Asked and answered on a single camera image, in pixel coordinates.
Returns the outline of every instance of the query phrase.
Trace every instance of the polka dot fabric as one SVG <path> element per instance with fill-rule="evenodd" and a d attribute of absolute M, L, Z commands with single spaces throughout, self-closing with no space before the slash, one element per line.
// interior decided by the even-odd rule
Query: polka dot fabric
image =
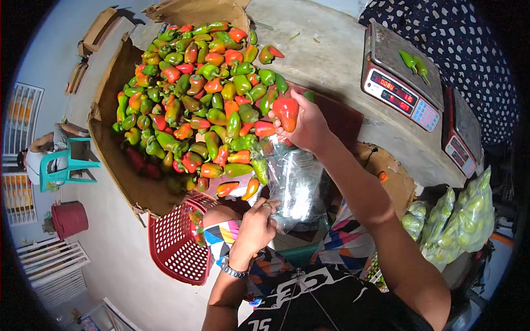
<path fill-rule="evenodd" d="M 460 91 L 482 127 L 485 146 L 511 141 L 519 120 L 514 82 L 489 27 L 466 0 L 374 0 L 359 19 L 409 40 Z"/>

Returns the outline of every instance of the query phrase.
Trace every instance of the right hand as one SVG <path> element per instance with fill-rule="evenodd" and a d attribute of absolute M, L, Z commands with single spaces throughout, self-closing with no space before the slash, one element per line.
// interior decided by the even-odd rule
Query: right hand
<path fill-rule="evenodd" d="M 296 128 L 289 133 L 281 127 L 281 121 L 277 119 L 274 121 L 276 133 L 289 139 L 297 147 L 316 154 L 319 150 L 325 148 L 325 142 L 328 141 L 328 136 L 332 134 L 328 123 L 316 104 L 310 102 L 292 88 L 289 91 L 291 97 L 299 105 Z M 270 111 L 269 117 L 274 119 L 276 116 Z"/>

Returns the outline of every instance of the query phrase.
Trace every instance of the perforated basket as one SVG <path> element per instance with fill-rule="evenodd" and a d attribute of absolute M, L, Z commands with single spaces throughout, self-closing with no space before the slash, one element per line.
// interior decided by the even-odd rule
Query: perforated basket
<path fill-rule="evenodd" d="M 171 278 L 191 285 L 204 285 L 211 266 L 210 251 L 199 246 L 190 230 L 189 213 L 204 213 L 217 205 L 212 198 L 197 192 L 161 218 L 149 217 L 149 251 L 153 262 Z"/>

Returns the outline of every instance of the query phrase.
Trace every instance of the black t-shirt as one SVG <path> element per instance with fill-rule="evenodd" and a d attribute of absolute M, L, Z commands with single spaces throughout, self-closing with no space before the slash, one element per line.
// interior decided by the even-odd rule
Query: black t-shirt
<path fill-rule="evenodd" d="M 280 330 L 282 321 L 283 331 L 432 330 L 398 296 L 381 293 L 374 284 L 339 266 L 309 266 L 301 272 L 300 284 L 296 284 L 295 275 L 296 272 L 278 276 L 275 289 L 238 330 Z"/>

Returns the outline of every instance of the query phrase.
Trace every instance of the metal watch band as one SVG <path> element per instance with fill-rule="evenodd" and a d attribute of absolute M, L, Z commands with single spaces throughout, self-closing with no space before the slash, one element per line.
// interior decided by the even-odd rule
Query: metal watch band
<path fill-rule="evenodd" d="M 250 272 L 248 271 L 240 272 L 240 271 L 235 271 L 234 269 L 230 268 L 228 266 L 228 261 L 229 261 L 229 256 L 228 254 L 226 254 L 223 257 L 223 261 L 221 262 L 221 271 L 229 274 L 232 277 L 236 277 L 236 278 L 245 278 L 249 275 Z"/>

